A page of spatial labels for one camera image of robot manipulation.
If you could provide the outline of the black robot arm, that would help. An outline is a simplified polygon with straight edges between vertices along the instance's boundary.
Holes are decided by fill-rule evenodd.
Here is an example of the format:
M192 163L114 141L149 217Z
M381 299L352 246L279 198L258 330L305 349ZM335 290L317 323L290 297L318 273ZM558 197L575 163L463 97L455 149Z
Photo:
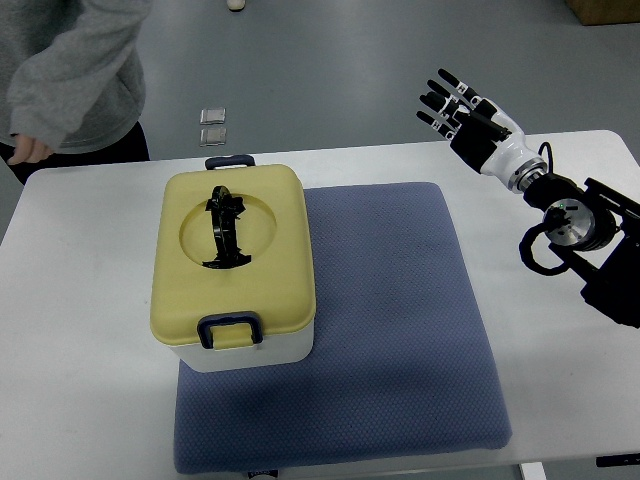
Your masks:
M543 212L520 244L523 264L543 276L569 270L583 281L584 302L614 322L639 327L639 204L593 179L580 188L553 170L544 142L541 173L521 181L525 202Z

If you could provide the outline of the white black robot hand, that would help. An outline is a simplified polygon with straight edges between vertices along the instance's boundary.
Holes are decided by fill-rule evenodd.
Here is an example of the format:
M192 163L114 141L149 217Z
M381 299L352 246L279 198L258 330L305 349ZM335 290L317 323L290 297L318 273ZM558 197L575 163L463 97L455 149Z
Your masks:
M548 163L526 145L521 127L499 106L449 71L441 68L438 75L438 81L427 81L429 91L420 96L426 109L416 116L468 167L514 193L549 172Z

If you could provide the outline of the person's bare hand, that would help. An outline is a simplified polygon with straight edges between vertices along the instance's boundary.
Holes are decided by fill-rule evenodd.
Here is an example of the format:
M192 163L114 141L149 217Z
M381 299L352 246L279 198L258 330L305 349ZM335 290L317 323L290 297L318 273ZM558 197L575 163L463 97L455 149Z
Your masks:
M7 163L9 165L37 164L47 160L53 154L53 150L42 141L24 135L15 136L15 149Z

